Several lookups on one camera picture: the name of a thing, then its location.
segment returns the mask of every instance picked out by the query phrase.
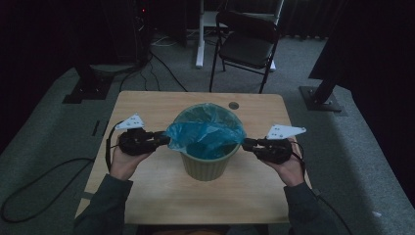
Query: plastic bag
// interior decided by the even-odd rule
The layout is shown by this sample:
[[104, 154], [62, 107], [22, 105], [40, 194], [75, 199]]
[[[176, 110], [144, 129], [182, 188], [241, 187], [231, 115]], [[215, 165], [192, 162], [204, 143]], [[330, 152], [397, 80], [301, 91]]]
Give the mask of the plastic bag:
[[221, 158], [229, 147], [242, 144], [246, 132], [230, 111], [212, 103], [189, 107], [177, 116], [165, 132], [168, 148], [202, 160]]

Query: controller strap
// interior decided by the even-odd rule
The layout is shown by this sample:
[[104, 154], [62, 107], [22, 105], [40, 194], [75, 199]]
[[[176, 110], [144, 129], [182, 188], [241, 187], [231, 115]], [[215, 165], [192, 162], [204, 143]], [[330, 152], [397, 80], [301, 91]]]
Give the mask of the controller strap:
[[107, 164], [107, 169], [108, 171], [111, 170], [111, 138], [113, 138], [113, 134], [115, 131], [115, 127], [122, 123], [122, 121], [120, 121], [119, 123], [117, 123], [110, 131], [110, 135], [108, 136], [108, 139], [106, 141], [106, 151], [105, 151], [105, 162]]

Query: black equipment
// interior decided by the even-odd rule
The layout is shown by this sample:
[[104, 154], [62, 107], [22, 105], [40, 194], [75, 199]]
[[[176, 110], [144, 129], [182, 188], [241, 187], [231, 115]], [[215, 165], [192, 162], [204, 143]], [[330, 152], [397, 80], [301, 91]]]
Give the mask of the black equipment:
[[118, 146], [121, 151], [131, 156], [154, 152], [158, 146], [170, 142], [164, 131], [146, 132], [143, 128], [133, 128], [119, 136]]
[[259, 160], [277, 165], [286, 162], [293, 152], [293, 147], [288, 139], [268, 140], [246, 138], [242, 144], [245, 151], [253, 152]]
[[152, 38], [148, 0], [101, 0], [101, 5], [120, 63], [148, 61]]

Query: black cable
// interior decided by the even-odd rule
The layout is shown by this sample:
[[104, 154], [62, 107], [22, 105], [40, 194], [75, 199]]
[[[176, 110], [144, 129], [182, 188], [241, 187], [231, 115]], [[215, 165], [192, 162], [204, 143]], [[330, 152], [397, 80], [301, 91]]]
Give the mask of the black cable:
[[[304, 158], [304, 148], [302, 147], [302, 145], [300, 144], [300, 143], [298, 143], [298, 142], [296, 142], [296, 141], [290, 141], [291, 143], [294, 143], [294, 144], [297, 144], [298, 146], [299, 146], [299, 148], [300, 148], [300, 155], [301, 155], [301, 157], [298, 155], [298, 154], [296, 154], [296, 153], [294, 153], [294, 151], [292, 152], [292, 154], [297, 158], [297, 159], [299, 159], [300, 160], [300, 164], [301, 164], [301, 168], [302, 168], [302, 175], [305, 177], [305, 162], [304, 162], [304, 160], [303, 160], [303, 158]], [[347, 224], [346, 224], [346, 222], [345, 222], [345, 220], [342, 218], [342, 216], [336, 211], [336, 209], [332, 206], [332, 205], [330, 205], [323, 197], [321, 197], [321, 195], [319, 194], [319, 195], [316, 195], [312, 190], [311, 190], [311, 192], [312, 192], [312, 194], [317, 198], [317, 201], [318, 200], [321, 200], [327, 207], [329, 207], [332, 211], [333, 211], [333, 213], [339, 218], [339, 220], [341, 221], [341, 223], [343, 224], [343, 226], [346, 228], [346, 230], [347, 230], [347, 232], [348, 232], [348, 234], [350, 234], [350, 235], [352, 235], [352, 233], [351, 233], [351, 230], [350, 230], [350, 228], [347, 226]]]
[[153, 64], [152, 64], [152, 62], [150, 61], [150, 73], [154, 76], [154, 78], [155, 78], [155, 80], [156, 80], [156, 83], [157, 83], [157, 88], [159, 89], [159, 91], [161, 91], [160, 90], [160, 83], [159, 83], [159, 79], [157, 78], [157, 76], [153, 73]]
[[[58, 193], [58, 195], [56, 195], [55, 197], [54, 197], [54, 199], [51, 201], [51, 202], [49, 202], [49, 204], [46, 206], [46, 207], [44, 207], [43, 209], [41, 209], [40, 211], [38, 211], [38, 212], [36, 212], [36, 213], [34, 213], [33, 215], [30, 215], [30, 216], [28, 216], [28, 217], [25, 217], [25, 218], [20, 218], [20, 219], [13, 219], [13, 218], [9, 218], [8, 216], [6, 216], [6, 207], [7, 207], [7, 204], [8, 204], [8, 202], [11, 200], [11, 199], [13, 199], [13, 198], [15, 198], [16, 196], [18, 196], [22, 191], [24, 191], [25, 189], [27, 189], [28, 187], [30, 187], [31, 185], [33, 185], [34, 183], [36, 183], [37, 181], [39, 181], [40, 179], [42, 179], [44, 176], [46, 176], [47, 174], [49, 174], [51, 171], [53, 171], [54, 169], [56, 169], [56, 168], [58, 168], [58, 167], [60, 167], [60, 166], [62, 166], [62, 165], [65, 165], [65, 164], [68, 164], [68, 163], [71, 163], [71, 162], [76, 162], [76, 161], [88, 161], [88, 163], [86, 164], [86, 165], [84, 165], [76, 174], [75, 174], [75, 176], [67, 183], [67, 185], [65, 185], [65, 187]], [[2, 206], [1, 206], [1, 218], [4, 220], [4, 221], [6, 221], [6, 222], [9, 222], [9, 223], [20, 223], [20, 222], [26, 222], [26, 221], [29, 221], [29, 220], [31, 220], [31, 219], [33, 219], [33, 218], [36, 218], [37, 216], [39, 216], [40, 214], [42, 214], [42, 213], [44, 213], [46, 210], [48, 210], [51, 206], [52, 206], [52, 204], [53, 203], [55, 203], [55, 201], [56, 200], [58, 200], [58, 198], [59, 197], [61, 197], [61, 195], [64, 193], [64, 191], [69, 187], [69, 185], [71, 184], [71, 183], [73, 183], [73, 181], [75, 180], [75, 178], [84, 170], [84, 169], [86, 169], [86, 167], [87, 166], [89, 166], [91, 163], [94, 163], [94, 161], [95, 161], [95, 159], [88, 159], [88, 158], [77, 158], [77, 159], [71, 159], [71, 160], [68, 160], [68, 161], [65, 161], [65, 162], [63, 162], [63, 163], [61, 163], [61, 164], [57, 164], [57, 165], [55, 165], [54, 167], [52, 167], [51, 169], [49, 169], [48, 171], [46, 171], [45, 173], [43, 173], [43, 174], [41, 174], [39, 177], [37, 177], [36, 179], [34, 179], [33, 181], [31, 181], [31, 182], [29, 182], [29, 183], [27, 183], [25, 186], [23, 186], [22, 188], [20, 188], [20, 189], [18, 189], [17, 191], [15, 191], [13, 194], [11, 194], [7, 199], [6, 199], [6, 201], [4, 201], [4, 203], [2, 204]]]
[[342, 216], [336, 211], [335, 208], [333, 208], [332, 205], [330, 205], [323, 197], [321, 197], [321, 195], [315, 195], [315, 197], [319, 200], [321, 200], [321, 202], [323, 202], [327, 207], [329, 207], [335, 214], [336, 216], [339, 218], [339, 220], [342, 222], [343, 226], [346, 228], [348, 234], [352, 235], [353, 233], [351, 232], [350, 228], [347, 226], [345, 220], [342, 218]]
[[186, 92], [188, 92], [186, 90], [186, 88], [184, 88], [184, 86], [176, 78], [176, 76], [173, 74], [173, 72], [170, 70], [170, 68], [158, 56], [156, 56], [152, 51], [150, 51], [150, 54], [152, 54], [154, 57], [156, 57], [156, 59], [158, 59], [167, 68], [167, 70], [170, 72], [170, 74], [173, 76], [173, 78], [177, 81], [177, 83], [183, 88], [183, 90], [186, 91]]
[[148, 91], [148, 89], [147, 89], [147, 77], [145, 75], [143, 75], [143, 71], [142, 70], [140, 70], [140, 75], [144, 79], [144, 90]]
[[119, 89], [118, 89], [118, 92], [121, 92], [122, 91], [122, 84], [124, 84], [124, 81], [129, 77], [129, 76], [131, 76], [133, 73], [135, 73], [135, 72], [137, 72], [137, 70], [133, 70], [133, 71], [131, 71], [131, 72], [129, 72], [123, 79], [122, 79], [122, 81], [121, 81], [121, 84], [119, 85]]
[[112, 146], [111, 146], [111, 138], [113, 137], [113, 134], [114, 134], [114, 131], [115, 131], [115, 127], [118, 124], [122, 123], [122, 122], [123, 122], [123, 120], [120, 121], [120, 122], [118, 122], [116, 125], [113, 126], [113, 128], [111, 129], [110, 134], [108, 136], [107, 142], [106, 142], [105, 162], [107, 164], [108, 171], [111, 170], [111, 148], [112, 148]]

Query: wastebasket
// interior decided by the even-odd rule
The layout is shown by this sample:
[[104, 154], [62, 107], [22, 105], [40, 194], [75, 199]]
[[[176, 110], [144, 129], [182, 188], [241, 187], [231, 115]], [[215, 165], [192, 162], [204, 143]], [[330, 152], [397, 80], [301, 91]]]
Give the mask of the wastebasket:
[[201, 181], [222, 175], [246, 136], [235, 114], [212, 103], [185, 109], [166, 133], [169, 148], [180, 152], [186, 172]]

